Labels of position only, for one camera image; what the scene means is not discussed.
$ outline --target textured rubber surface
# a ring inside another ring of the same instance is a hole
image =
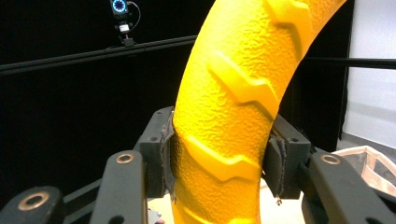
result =
[[[280,100],[343,3],[216,1],[177,97],[177,223],[260,223],[260,164]]]

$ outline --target black plastic bracket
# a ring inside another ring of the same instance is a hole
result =
[[[143,134],[140,136],[135,151],[142,154],[147,168],[147,196],[148,198],[161,198],[165,194],[165,176],[170,172],[169,151],[163,151],[166,141],[169,140],[168,126],[172,118],[173,107],[160,109],[151,117]]]
[[[342,157],[317,152],[308,167],[299,169],[306,223],[396,223],[396,216]]]
[[[133,47],[134,46],[134,39],[133,38],[127,38],[123,40],[123,44],[126,48]]]
[[[122,151],[107,160],[91,224],[148,223],[143,158]]]
[[[54,187],[28,189],[15,196],[0,213],[0,223],[61,224],[62,193]]]
[[[263,176],[274,197],[299,199],[297,167],[306,162],[311,143],[285,119],[277,116],[265,149]]]

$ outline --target white wall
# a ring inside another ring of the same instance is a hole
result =
[[[356,0],[349,57],[396,59],[396,0]],[[396,148],[396,70],[349,69],[344,132]]]

